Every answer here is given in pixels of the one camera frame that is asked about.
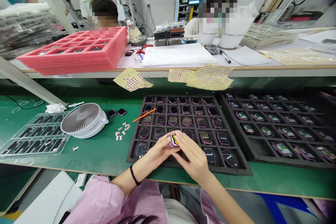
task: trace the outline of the clear plastic tray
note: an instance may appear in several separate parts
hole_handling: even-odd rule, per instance
[[[0,157],[61,154],[70,137],[61,131],[67,113],[37,114],[0,148]]]

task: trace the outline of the electronic component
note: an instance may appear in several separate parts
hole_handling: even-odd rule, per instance
[[[214,118],[212,119],[212,125],[214,128],[223,128],[223,123],[220,119]]]
[[[200,103],[200,101],[199,101],[198,98],[193,98],[193,99],[191,99],[191,103],[198,105]]]
[[[196,107],[196,108],[195,108],[195,114],[196,114],[196,115],[199,115],[199,116],[203,115],[203,108],[201,108],[201,107]]]
[[[208,108],[208,112],[210,115],[213,115],[213,116],[218,116],[218,112],[215,108]]]
[[[257,105],[262,110],[270,110],[270,108],[265,103],[257,103]]]
[[[278,131],[286,138],[295,139],[295,134],[288,127],[278,127]]]
[[[191,130],[186,129],[183,131],[183,133],[190,137],[190,139],[194,140],[194,135]]]
[[[163,129],[156,129],[155,130],[155,138],[156,138],[156,140],[159,140],[164,135],[165,135],[165,132],[163,131]]]
[[[275,100],[274,97],[272,95],[270,95],[270,94],[269,95],[267,94],[266,98],[269,99],[269,100]]]
[[[254,107],[252,106],[251,103],[248,103],[248,102],[245,102],[245,101],[243,102],[243,106],[247,109],[254,109]]]
[[[233,98],[233,95],[230,94],[230,93],[225,93],[225,96],[226,96],[227,98]]]
[[[303,121],[305,122],[305,123],[308,123],[308,124],[314,124],[314,122],[313,122],[313,120],[310,118],[310,117],[308,117],[308,116],[301,116],[301,118],[303,119]]]
[[[145,118],[144,118],[144,120],[143,120],[144,122],[144,124],[150,124],[151,122],[152,122],[152,116],[150,115],[147,115],[147,116],[145,116]]]
[[[168,124],[171,126],[175,126],[177,124],[177,117],[170,117],[168,120]]]
[[[213,104],[210,98],[204,98],[203,101],[206,105],[212,105]]]
[[[230,145],[230,140],[227,136],[227,134],[225,133],[217,133],[217,140],[219,142],[220,145],[225,145],[225,146],[229,146]]]
[[[249,119],[247,115],[241,111],[237,111],[236,116],[238,117],[239,120],[242,120],[242,121],[247,121]]]
[[[167,137],[170,138],[170,143],[168,144],[168,146],[170,148],[175,148],[175,147],[178,147],[178,143],[177,143],[177,139],[176,139],[176,134],[175,133],[172,133],[170,135],[168,135]]]
[[[274,137],[274,132],[271,131],[269,128],[267,128],[264,125],[260,125],[259,129],[261,129],[261,132],[266,136],[266,137]]]
[[[272,113],[267,113],[266,114],[267,115],[267,117],[271,120],[271,122],[273,122],[273,123],[279,123],[280,122],[280,118],[278,118],[277,116],[275,116],[274,114],[272,114]]]
[[[158,97],[156,98],[156,102],[157,102],[157,103],[163,103],[163,97],[162,97],[162,96],[158,96]]]
[[[234,109],[239,108],[238,103],[236,103],[235,101],[234,102],[233,101],[229,101],[229,105],[230,105],[231,108],[234,108]]]
[[[325,131],[317,130],[317,132],[328,142],[335,142],[335,139],[332,136],[328,135]]]
[[[212,144],[212,139],[211,139],[211,137],[208,133],[201,132],[200,136],[201,136],[201,141],[203,142],[203,144],[205,144],[205,145],[211,145]]]
[[[314,137],[311,134],[309,134],[308,131],[306,131],[305,129],[297,128],[296,130],[301,134],[301,136],[303,136],[303,138],[310,141],[315,141]]]
[[[233,155],[233,153],[229,150],[222,150],[222,155],[225,163],[230,167],[238,167],[238,160]]]
[[[158,117],[156,120],[156,125],[162,126],[165,124],[165,118],[164,117]]]
[[[124,110],[123,108],[118,110],[118,114],[121,115],[121,116],[124,116],[126,113],[127,113],[127,111]]]
[[[271,142],[271,145],[276,150],[276,152],[284,157],[284,158],[291,158],[293,156],[293,153],[290,149],[287,148],[286,145],[284,145],[282,142]]]
[[[147,144],[140,143],[137,150],[136,150],[136,156],[137,158],[143,157],[147,152]]]
[[[290,123],[293,123],[293,124],[297,124],[298,122],[293,118],[293,117],[291,117],[290,115],[283,115],[284,116],[284,118],[288,121],[288,122],[290,122]]]
[[[331,163],[336,163],[336,155],[324,146],[315,146],[315,149],[322,157]]]
[[[115,110],[110,110],[109,112],[108,112],[108,116],[109,117],[114,117],[114,116],[116,116],[117,115],[117,112],[115,111]]]
[[[150,106],[150,105],[147,105],[146,107],[145,107],[145,112],[146,113],[148,113],[149,111],[152,111],[153,110],[153,106]]]
[[[213,149],[211,148],[204,148],[203,149],[205,155],[207,156],[206,159],[208,163],[216,163],[216,155]]]
[[[190,109],[187,106],[182,107],[182,114],[190,114]]]
[[[153,103],[153,97],[147,97],[146,103]]]
[[[259,99],[259,97],[256,96],[255,94],[249,94],[249,96],[250,96],[252,99]]]
[[[301,111],[297,106],[295,106],[294,104],[290,104],[289,107],[292,109],[292,110],[295,110],[295,111]]]
[[[139,137],[142,139],[146,139],[148,135],[149,135],[149,128],[147,127],[143,128],[139,133]]]
[[[313,154],[311,154],[306,148],[299,145],[294,145],[294,150],[301,155],[305,160],[316,161]]]
[[[199,128],[206,128],[207,127],[207,124],[206,124],[206,122],[203,118],[197,118],[196,123],[197,123],[197,126]]]
[[[177,103],[176,99],[173,98],[173,97],[170,97],[170,98],[168,99],[168,101],[169,101],[169,103],[172,103],[172,104]]]
[[[274,106],[277,110],[283,110],[283,107],[281,107],[279,103],[273,103],[273,106]]]
[[[252,127],[248,124],[242,124],[241,125],[245,131],[246,134],[248,135],[254,135],[254,130],[252,129]]]
[[[265,119],[257,112],[250,113],[250,115],[255,121],[265,121]]]
[[[157,108],[156,108],[156,112],[157,113],[159,113],[159,114],[162,114],[163,113],[163,111],[164,111],[164,107],[162,107],[162,106],[158,106]]]
[[[187,104],[187,100],[183,97],[180,97],[180,103],[181,104]]]
[[[191,123],[192,123],[192,119],[189,117],[185,117],[182,120],[182,124],[186,127],[190,127]]]
[[[177,114],[178,113],[177,107],[170,107],[169,110],[170,110],[171,114]]]

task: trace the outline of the green workbench mat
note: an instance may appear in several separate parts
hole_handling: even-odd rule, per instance
[[[15,99],[31,99],[31,97],[13,97]],[[35,114],[42,113],[45,106],[31,110],[20,110],[12,114],[15,104],[0,97],[0,145],[7,141]],[[26,158],[0,159],[2,163],[29,165],[63,169],[74,172],[98,173],[117,176],[125,171],[130,164],[126,163],[127,152],[135,123],[142,103],[142,98],[136,98],[133,93],[125,99],[103,97],[62,97],[67,102],[85,101],[98,103],[105,111],[124,108],[127,114],[109,118],[109,123],[97,135],[89,139],[70,137],[63,153],[59,156],[41,156]],[[122,141],[116,141],[115,132],[124,122],[131,125]],[[272,194],[293,195],[309,198],[336,199],[334,192],[335,172],[327,169],[307,169],[274,164],[249,162],[253,176],[234,176],[215,174],[221,184],[228,189],[264,192]],[[148,179],[195,184],[196,182],[183,170],[178,168],[159,167]]]

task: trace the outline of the paper sheet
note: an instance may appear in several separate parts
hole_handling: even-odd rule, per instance
[[[147,47],[142,65],[152,67],[168,64],[215,63],[217,60],[200,44]]]
[[[206,64],[197,71],[189,74],[187,86],[206,90],[225,90],[233,82],[228,78],[233,68]]]
[[[119,86],[132,92],[139,88],[151,88],[152,83],[149,83],[132,67],[126,68],[121,74],[119,74],[114,80]]]
[[[168,81],[187,83],[189,74],[194,71],[184,69],[169,69]]]
[[[224,52],[231,59],[243,66],[265,65],[273,61],[246,46],[236,50],[224,50]]]

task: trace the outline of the small foam pad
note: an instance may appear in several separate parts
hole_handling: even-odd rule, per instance
[[[111,71],[116,69],[127,43],[126,26],[80,31],[17,59],[43,76]]]

